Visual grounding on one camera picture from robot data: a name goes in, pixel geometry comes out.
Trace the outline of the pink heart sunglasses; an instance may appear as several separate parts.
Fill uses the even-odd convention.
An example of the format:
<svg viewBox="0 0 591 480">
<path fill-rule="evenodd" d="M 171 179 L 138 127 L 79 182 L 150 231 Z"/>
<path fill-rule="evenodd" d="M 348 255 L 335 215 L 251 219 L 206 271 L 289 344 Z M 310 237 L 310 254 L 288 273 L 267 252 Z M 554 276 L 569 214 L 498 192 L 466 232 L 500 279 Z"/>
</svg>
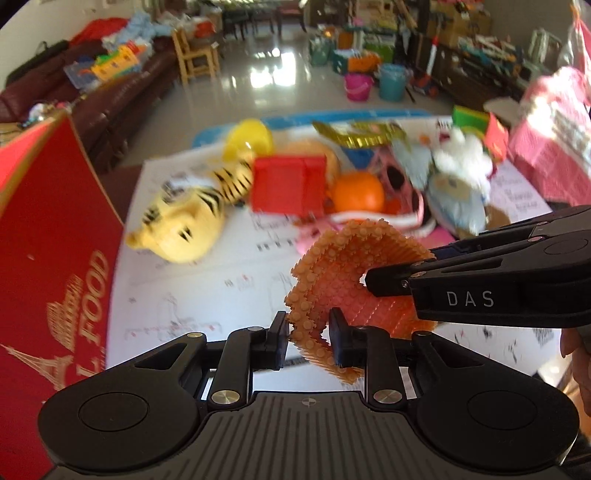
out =
<svg viewBox="0 0 591 480">
<path fill-rule="evenodd" d="M 356 220 L 384 220 L 408 236 L 425 238 L 436 228 L 436 221 L 428 212 L 422 193 L 417 190 L 403 172 L 391 148 L 381 147 L 370 160 L 365 170 L 375 175 L 384 187 L 386 203 L 382 212 L 335 211 L 327 193 L 325 213 L 335 223 Z"/>
</svg>

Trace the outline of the pink plastic bucket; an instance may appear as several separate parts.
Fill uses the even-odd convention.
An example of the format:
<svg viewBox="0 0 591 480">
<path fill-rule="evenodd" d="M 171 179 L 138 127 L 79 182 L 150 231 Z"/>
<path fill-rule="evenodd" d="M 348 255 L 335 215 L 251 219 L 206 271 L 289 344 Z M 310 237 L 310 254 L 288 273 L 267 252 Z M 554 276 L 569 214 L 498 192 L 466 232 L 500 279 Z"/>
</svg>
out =
<svg viewBox="0 0 591 480">
<path fill-rule="evenodd" d="M 370 75 L 348 73 L 344 80 L 346 97 L 349 101 L 366 102 L 370 98 L 370 91 L 373 85 L 374 79 Z"/>
</svg>

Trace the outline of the yellow tiger plush toy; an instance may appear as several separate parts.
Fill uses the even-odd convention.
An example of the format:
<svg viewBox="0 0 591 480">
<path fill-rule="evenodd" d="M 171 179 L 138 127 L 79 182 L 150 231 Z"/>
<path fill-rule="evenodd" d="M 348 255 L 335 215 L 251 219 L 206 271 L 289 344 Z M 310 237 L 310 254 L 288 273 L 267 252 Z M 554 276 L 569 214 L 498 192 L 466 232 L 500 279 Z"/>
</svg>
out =
<svg viewBox="0 0 591 480">
<path fill-rule="evenodd" d="M 204 175 L 169 178 L 144 210 L 140 226 L 126 235 L 133 250 L 171 263 L 188 263 L 211 251 L 223 230 L 225 210 L 252 190 L 252 160 L 236 160 Z"/>
</svg>

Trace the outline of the wooden chair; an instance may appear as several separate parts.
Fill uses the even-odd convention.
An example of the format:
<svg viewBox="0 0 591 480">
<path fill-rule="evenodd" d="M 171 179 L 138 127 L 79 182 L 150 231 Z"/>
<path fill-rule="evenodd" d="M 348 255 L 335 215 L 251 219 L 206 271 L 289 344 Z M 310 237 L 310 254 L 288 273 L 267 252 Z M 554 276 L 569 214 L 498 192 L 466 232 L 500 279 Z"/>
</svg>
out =
<svg viewBox="0 0 591 480">
<path fill-rule="evenodd" d="M 187 87 L 189 81 L 198 76 L 216 77 L 221 70 L 216 40 L 202 38 L 190 41 L 184 29 L 174 30 L 171 38 L 183 87 Z"/>
</svg>

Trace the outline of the red cardboard food box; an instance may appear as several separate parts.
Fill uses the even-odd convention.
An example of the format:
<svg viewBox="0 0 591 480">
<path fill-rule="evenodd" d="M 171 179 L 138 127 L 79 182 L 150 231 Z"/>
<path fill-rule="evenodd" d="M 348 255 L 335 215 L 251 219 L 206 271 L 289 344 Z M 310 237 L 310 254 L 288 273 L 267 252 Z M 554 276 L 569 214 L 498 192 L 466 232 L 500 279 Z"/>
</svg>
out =
<svg viewBox="0 0 591 480">
<path fill-rule="evenodd" d="M 67 114 L 1 149 L 1 475 L 50 468 L 37 430 L 55 392 L 101 372 L 123 224 Z"/>
</svg>

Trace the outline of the orange plastic ball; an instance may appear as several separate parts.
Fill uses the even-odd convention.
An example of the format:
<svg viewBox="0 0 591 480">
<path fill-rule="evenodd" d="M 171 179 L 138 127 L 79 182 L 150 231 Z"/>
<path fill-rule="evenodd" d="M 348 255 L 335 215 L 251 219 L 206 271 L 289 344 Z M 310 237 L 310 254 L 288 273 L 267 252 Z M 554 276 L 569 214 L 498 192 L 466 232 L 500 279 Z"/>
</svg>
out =
<svg viewBox="0 0 591 480">
<path fill-rule="evenodd" d="M 328 197 L 337 212 L 382 212 L 386 203 L 381 181 L 368 171 L 342 174 L 329 188 Z"/>
</svg>

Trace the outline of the teal plastic bucket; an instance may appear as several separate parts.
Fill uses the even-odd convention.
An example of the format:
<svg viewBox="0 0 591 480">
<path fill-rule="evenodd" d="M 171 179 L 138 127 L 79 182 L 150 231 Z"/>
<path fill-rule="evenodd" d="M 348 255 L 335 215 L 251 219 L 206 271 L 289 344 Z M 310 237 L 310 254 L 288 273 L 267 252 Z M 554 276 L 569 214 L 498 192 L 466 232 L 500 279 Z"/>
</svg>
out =
<svg viewBox="0 0 591 480">
<path fill-rule="evenodd" d="M 379 95 L 389 102 L 401 102 L 406 93 L 407 69 L 402 65 L 383 64 L 380 67 Z"/>
</svg>

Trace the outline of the yellow plastic bowl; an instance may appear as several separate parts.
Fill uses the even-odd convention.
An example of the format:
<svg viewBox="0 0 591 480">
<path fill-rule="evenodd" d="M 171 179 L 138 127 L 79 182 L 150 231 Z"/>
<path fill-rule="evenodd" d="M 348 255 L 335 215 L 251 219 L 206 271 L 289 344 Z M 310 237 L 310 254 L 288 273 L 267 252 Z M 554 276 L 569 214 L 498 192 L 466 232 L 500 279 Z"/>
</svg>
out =
<svg viewBox="0 0 591 480">
<path fill-rule="evenodd" d="M 273 133 L 259 119 L 245 119 L 233 127 L 225 138 L 222 160 L 232 162 L 273 154 Z"/>
</svg>

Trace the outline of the colourful building block toy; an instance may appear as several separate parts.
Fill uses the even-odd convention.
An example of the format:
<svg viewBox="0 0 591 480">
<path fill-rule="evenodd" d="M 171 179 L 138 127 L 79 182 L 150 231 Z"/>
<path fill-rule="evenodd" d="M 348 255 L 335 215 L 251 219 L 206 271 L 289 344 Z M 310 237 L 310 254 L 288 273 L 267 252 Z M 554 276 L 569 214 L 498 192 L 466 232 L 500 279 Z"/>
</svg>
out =
<svg viewBox="0 0 591 480">
<path fill-rule="evenodd" d="M 129 41 L 94 60 L 75 62 L 63 70 L 77 90 L 90 91 L 116 78 L 141 71 L 152 54 L 151 43 Z"/>
</svg>

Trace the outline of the dark red leather sofa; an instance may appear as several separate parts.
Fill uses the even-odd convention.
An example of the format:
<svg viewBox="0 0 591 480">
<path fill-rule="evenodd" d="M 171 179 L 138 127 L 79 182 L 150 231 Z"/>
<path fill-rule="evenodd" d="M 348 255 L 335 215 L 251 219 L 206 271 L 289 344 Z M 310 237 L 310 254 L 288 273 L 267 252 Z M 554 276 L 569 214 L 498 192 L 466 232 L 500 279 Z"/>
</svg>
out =
<svg viewBox="0 0 591 480">
<path fill-rule="evenodd" d="M 123 157 L 127 141 L 179 78 L 173 42 L 157 37 L 154 53 L 132 72 L 89 92 L 78 91 L 65 67 L 106 50 L 98 40 L 71 46 L 47 59 L 1 91 L 1 121 L 22 123 L 38 103 L 66 102 L 87 156 L 98 173 L 111 170 Z"/>
</svg>

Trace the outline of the white instruction paper sheet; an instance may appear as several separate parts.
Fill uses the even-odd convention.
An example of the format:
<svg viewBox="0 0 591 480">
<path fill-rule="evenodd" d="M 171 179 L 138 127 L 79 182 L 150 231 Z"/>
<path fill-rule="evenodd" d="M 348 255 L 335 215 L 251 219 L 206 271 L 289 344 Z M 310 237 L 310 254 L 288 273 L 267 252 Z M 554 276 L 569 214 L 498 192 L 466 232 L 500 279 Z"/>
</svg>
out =
<svg viewBox="0 0 591 480">
<path fill-rule="evenodd" d="M 362 113 L 394 121 L 413 140 L 429 137 L 432 145 L 452 122 L 451 116 L 413 110 Z M 221 159 L 229 128 L 198 134 L 197 148 L 144 162 L 125 233 L 139 226 L 161 184 L 171 177 L 205 174 Z M 510 221 L 549 213 L 537 191 L 507 163 L 493 178 L 493 205 Z M 123 240 L 111 293 L 107 368 L 191 331 L 224 340 L 233 330 L 270 324 L 276 311 L 287 309 L 283 300 L 296 283 L 290 270 L 301 258 L 301 229 L 290 217 L 252 213 L 249 206 L 226 212 L 221 238 L 197 262 L 169 263 L 147 250 L 132 250 Z M 570 363 L 559 353 L 559 330 L 443 325 L 436 333 L 523 373 L 539 373 L 555 386 Z"/>
</svg>

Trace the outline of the black bag on sofa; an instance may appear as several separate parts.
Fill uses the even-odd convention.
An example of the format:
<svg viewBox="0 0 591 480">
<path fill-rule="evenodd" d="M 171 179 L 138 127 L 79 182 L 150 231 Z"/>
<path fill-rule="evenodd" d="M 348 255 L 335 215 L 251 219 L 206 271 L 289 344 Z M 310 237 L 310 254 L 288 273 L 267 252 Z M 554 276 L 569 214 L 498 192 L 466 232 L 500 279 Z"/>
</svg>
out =
<svg viewBox="0 0 591 480">
<path fill-rule="evenodd" d="M 49 44 L 47 41 L 42 41 L 35 52 L 35 55 L 29 60 L 24 62 L 22 65 L 11 71 L 5 80 L 5 86 L 9 86 L 15 81 L 22 78 L 26 73 L 34 68 L 42 65 L 46 61 L 54 58 L 63 51 L 69 48 L 69 42 L 67 40 L 60 40 L 54 44 Z"/>
</svg>

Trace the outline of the white plush rabbit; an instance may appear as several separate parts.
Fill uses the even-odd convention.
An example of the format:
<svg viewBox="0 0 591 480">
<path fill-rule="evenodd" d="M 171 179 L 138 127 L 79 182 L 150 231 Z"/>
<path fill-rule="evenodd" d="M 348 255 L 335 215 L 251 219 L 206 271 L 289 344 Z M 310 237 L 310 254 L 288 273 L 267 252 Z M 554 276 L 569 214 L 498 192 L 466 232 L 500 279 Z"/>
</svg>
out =
<svg viewBox="0 0 591 480">
<path fill-rule="evenodd" d="M 439 172 L 464 181 L 483 196 L 490 194 L 493 160 L 476 135 L 453 127 L 449 138 L 433 151 L 433 160 Z"/>
</svg>

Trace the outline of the red plastic block toy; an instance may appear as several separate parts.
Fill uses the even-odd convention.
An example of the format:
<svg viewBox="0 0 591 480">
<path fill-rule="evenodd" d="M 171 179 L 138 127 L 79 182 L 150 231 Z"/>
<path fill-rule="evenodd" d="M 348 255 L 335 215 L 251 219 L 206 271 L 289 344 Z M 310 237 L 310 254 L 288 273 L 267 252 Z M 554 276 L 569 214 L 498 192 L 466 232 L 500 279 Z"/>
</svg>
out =
<svg viewBox="0 0 591 480">
<path fill-rule="evenodd" d="M 327 190 L 324 155 L 256 158 L 249 201 L 259 213 L 322 216 Z"/>
</svg>

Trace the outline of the orange spiky rubber mat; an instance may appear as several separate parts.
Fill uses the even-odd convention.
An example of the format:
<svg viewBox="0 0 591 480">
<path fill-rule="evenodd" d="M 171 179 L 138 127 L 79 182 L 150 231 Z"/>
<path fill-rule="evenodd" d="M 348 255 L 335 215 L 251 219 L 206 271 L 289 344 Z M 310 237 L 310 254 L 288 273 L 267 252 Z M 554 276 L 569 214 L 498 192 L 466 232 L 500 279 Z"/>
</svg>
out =
<svg viewBox="0 0 591 480">
<path fill-rule="evenodd" d="M 421 320 L 410 296 L 378 298 L 363 285 L 367 271 L 430 260 L 433 253 L 384 220 L 349 221 L 339 231 L 325 231 L 294 265 L 297 280 L 287 294 L 290 341 L 308 362 L 345 384 L 363 377 L 362 368 L 335 364 L 335 350 L 325 339 L 329 311 L 339 308 L 356 327 L 379 327 L 396 339 L 409 340 L 416 331 L 432 331 L 433 321 Z"/>
</svg>

